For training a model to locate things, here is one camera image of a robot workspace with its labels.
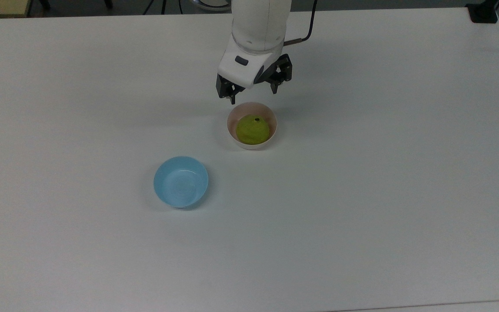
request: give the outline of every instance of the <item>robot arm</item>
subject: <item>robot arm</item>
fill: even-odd
[[[292,0],[233,0],[232,33],[217,75],[217,92],[235,103],[235,96],[267,81],[273,93],[292,78],[292,64],[282,54]]]

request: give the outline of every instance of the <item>green fruit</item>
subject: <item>green fruit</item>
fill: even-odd
[[[236,125],[236,136],[244,144],[261,144],[269,138],[269,124],[258,115],[246,115]]]

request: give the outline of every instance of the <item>black stand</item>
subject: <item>black stand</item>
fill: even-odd
[[[485,0],[481,4],[467,4],[469,16],[473,23],[495,24],[498,21],[494,6],[498,0]]]
[[[42,8],[44,10],[51,10],[51,6],[49,5],[49,1],[47,1],[47,0],[40,0],[40,4],[42,5]]]

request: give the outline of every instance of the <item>black button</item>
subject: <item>black button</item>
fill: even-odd
[[[236,56],[236,59],[234,59],[234,61],[236,61],[236,63],[244,65],[244,66],[248,65],[248,63],[249,63],[249,61],[247,59],[239,57],[239,56]]]

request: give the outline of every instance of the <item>blue bowl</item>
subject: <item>blue bowl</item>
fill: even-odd
[[[207,190],[209,176],[194,158],[178,156],[163,162],[155,172],[153,187],[165,204],[175,208],[194,205]]]

